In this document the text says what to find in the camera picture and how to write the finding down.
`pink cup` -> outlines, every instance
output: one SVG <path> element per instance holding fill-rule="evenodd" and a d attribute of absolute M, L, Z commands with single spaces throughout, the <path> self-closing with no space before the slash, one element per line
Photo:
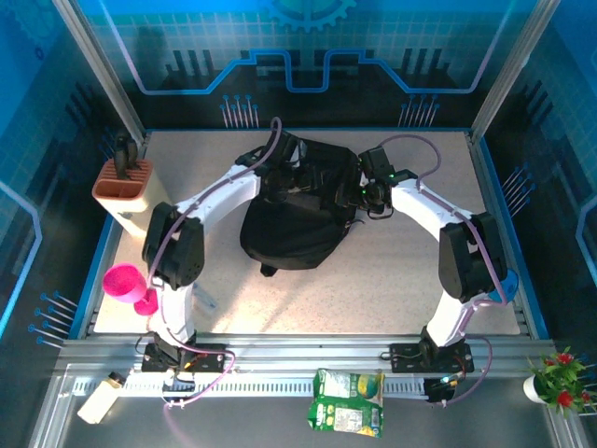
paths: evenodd
<path fill-rule="evenodd" d="M 117 301 L 133 303 L 138 315 L 153 315 L 158 311 L 156 290 L 147 289 L 145 278 L 132 264 L 121 263 L 108 269 L 103 286 L 105 293 Z"/>

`snack bag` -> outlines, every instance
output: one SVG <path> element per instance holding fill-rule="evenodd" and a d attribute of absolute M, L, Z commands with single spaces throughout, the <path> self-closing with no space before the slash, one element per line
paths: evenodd
<path fill-rule="evenodd" d="M 379 438 L 383 428 L 383 374 L 319 369 L 308 421 L 316 431 L 342 431 Z"/>

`speckled work surface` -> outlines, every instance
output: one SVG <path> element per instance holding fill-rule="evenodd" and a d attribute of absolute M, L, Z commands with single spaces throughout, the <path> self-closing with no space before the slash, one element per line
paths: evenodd
<path fill-rule="evenodd" d="M 355 152 L 375 147 L 391 132 L 299 131 L 299 136 Z M 463 133 L 425 133 L 442 151 L 440 170 L 426 185 L 452 203 L 484 210 Z M 153 133 L 146 156 L 175 202 L 209 186 L 236 156 L 267 142 L 267 132 Z M 397 170 L 415 173 L 432 167 L 433 151 L 423 142 L 401 140 L 386 146 Z M 206 237 L 206 266 L 193 318 L 199 331 L 228 333 L 378 333 L 416 334 L 436 310 L 437 242 L 409 217 L 356 224 L 336 251 L 317 269 L 279 271 L 272 278 L 246 256 L 239 234 L 246 206 L 223 219 Z M 131 262 L 146 273 L 142 240 L 123 232 L 115 263 Z M 205 303 L 213 302 L 215 309 Z M 95 332 L 139 333 L 159 325 L 132 307 L 104 297 Z M 481 309 L 469 332 L 518 334 L 511 307 Z"/>

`potted plant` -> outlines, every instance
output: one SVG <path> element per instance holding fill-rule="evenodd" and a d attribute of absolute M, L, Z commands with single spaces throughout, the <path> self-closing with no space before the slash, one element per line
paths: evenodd
<path fill-rule="evenodd" d="M 597 394 L 586 390 L 579 379 L 586 367 L 569 350 L 541 357 L 540 368 L 529 360 L 533 376 L 524 381 L 524 393 L 531 401 L 545 403 L 564 415 L 569 409 L 582 412 L 585 406 L 595 410 L 592 402 Z"/>

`gear graphic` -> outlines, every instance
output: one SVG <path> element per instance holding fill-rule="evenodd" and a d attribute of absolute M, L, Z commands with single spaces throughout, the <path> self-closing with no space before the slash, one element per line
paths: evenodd
<path fill-rule="evenodd" d="M 12 14 L 37 45 L 50 37 L 56 27 L 56 12 L 51 0 L 4 0 L 0 8 L 6 14 Z"/>
<path fill-rule="evenodd" d="M 355 7 L 355 0 L 267 0 L 263 5 L 272 19 L 292 31 L 302 28 L 309 33 L 313 28 L 323 31 L 324 25 L 334 26 L 338 18 L 346 19 L 346 10 Z"/>

